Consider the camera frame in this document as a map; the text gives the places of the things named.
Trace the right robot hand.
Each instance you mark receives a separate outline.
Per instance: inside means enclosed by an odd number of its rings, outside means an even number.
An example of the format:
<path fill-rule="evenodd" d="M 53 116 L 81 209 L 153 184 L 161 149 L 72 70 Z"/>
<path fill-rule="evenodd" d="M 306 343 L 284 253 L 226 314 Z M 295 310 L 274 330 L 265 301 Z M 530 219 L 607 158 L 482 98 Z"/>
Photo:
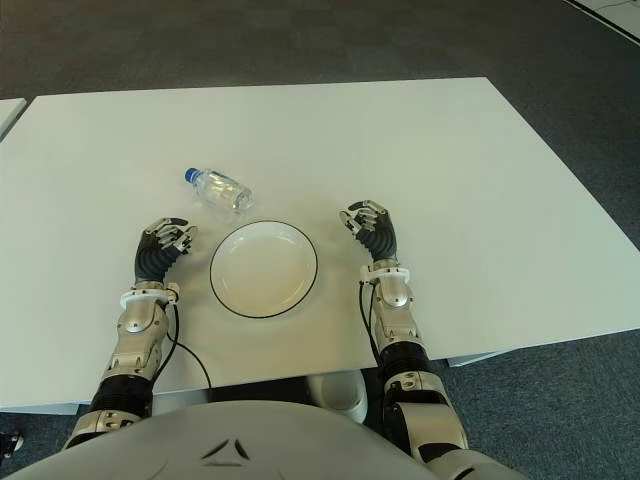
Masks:
<path fill-rule="evenodd" d="M 339 219 L 374 262 L 397 260 L 395 229 L 385 207 L 373 200 L 357 201 L 341 210 Z"/>

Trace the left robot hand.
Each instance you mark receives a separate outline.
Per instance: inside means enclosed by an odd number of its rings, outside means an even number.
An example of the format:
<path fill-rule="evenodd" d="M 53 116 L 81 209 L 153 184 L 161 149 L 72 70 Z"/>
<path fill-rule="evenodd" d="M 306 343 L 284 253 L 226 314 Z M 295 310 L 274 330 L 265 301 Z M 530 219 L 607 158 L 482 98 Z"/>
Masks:
<path fill-rule="evenodd" d="M 163 284 L 174 263 L 189 252 L 197 232 L 197 226 L 175 217 L 161 218 L 146 227 L 134 259 L 135 283 Z"/>

